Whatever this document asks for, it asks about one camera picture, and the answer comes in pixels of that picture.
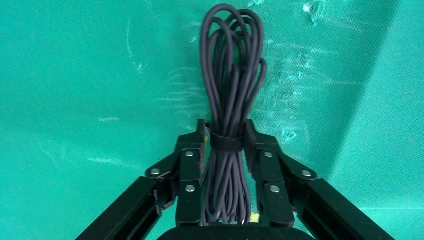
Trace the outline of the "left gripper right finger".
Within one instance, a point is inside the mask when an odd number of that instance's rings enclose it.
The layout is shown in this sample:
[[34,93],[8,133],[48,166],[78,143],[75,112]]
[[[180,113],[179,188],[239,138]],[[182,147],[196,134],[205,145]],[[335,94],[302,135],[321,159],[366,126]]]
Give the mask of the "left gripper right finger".
[[389,240],[371,220],[311,168],[284,154],[252,120],[244,128],[248,168],[256,182],[259,223],[284,240]]

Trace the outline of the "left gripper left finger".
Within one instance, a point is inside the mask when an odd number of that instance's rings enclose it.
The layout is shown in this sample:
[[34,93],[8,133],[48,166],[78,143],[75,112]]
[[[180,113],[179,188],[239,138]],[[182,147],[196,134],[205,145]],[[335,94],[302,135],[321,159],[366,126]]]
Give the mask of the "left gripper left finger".
[[177,204],[175,227],[161,240],[185,240],[186,228],[201,220],[201,171],[205,153],[206,121],[180,135],[172,154],[151,166],[129,186],[85,231],[79,240],[145,240],[163,212]]

